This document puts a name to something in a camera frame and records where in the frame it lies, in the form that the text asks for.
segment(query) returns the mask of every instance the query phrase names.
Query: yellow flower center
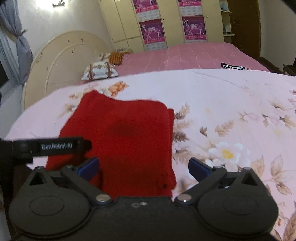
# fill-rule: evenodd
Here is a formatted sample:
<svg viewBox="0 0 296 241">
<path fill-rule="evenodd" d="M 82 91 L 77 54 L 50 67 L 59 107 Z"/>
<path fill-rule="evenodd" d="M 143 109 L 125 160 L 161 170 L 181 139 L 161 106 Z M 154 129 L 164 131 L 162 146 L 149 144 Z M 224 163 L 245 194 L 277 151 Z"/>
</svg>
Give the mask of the yellow flower center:
<svg viewBox="0 0 296 241">
<path fill-rule="evenodd" d="M 233 153 L 229 150 L 222 150 L 222 155 L 225 159 L 232 159 L 234 157 Z"/>
</svg>

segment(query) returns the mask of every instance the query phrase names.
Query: red sweater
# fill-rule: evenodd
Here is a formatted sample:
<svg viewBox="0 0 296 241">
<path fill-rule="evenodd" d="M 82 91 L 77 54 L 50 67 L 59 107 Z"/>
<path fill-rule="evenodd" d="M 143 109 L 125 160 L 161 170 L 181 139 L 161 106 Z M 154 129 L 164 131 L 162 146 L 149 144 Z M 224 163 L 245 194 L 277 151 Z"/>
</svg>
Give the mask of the red sweater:
<svg viewBox="0 0 296 241">
<path fill-rule="evenodd" d="M 100 172 L 90 183 L 109 195 L 171 196 L 174 111 L 161 102 L 119 101 L 87 93 L 60 132 L 60 137 L 91 140 L 86 158 L 98 157 Z M 71 156 L 49 157 L 46 169 L 83 162 Z"/>
</svg>

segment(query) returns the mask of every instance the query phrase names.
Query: blue gripper pad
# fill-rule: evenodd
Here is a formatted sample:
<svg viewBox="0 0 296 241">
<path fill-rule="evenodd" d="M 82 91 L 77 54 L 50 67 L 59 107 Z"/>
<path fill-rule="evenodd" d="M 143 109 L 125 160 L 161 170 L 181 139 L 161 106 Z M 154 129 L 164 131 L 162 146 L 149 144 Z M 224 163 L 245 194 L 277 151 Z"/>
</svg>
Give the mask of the blue gripper pad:
<svg viewBox="0 0 296 241">
<path fill-rule="evenodd" d="M 99 159 L 91 158 L 75 168 L 77 175 L 90 181 L 100 169 Z"/>
<path fill-rule="evenodd" d="M 212 168 L 211 167 L 209 167 L 208 165 L 204 164 L 203 162 L 197 160 L 196 158 L 191 158 L 189 160 L 188 170 L 189 170 L 189 173 L 198 182 L 204 180 L 212 172 Z"/>
</svg>

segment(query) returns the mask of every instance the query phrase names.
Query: white floral blanket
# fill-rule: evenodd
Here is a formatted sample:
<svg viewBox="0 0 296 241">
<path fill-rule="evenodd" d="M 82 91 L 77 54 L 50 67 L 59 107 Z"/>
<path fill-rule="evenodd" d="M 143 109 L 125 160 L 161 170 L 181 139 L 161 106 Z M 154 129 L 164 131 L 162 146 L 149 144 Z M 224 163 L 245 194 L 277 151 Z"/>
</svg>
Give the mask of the white floral blanket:
<svg viewBox="0 0 296 241">
<path fill-rule="evenodd" d="M 252 167 L 279 206 L 278 240 L 296 238 L 296 78 L 226 69 L 152 72 L 59 89 L 26 110 L 7 139 L 57 137 L 84 93 L 159 100 L 175 110 L 176 196 L 197 182 L 190 157 L 229 171 Z M 30 167 L 45 165 L 36 158 Z"/>
</svg>

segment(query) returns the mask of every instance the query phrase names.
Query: zebra print cloth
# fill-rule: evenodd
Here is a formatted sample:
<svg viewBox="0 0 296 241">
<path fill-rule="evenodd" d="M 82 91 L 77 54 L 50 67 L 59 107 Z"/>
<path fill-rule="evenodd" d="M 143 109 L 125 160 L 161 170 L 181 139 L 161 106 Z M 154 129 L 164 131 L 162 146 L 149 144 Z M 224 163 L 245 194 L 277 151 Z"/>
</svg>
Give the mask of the zebra print cloth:
<svg viewBox="0 0 296 241">
<path fill-rule="evenodd" d="M 245 70 L 251 70 L 250 68 L 246 68 L 245 66 L 234 66 L 226 63 L 221 63 L 221 67 L 223 69 L 245 69 Z"/>
</svg>

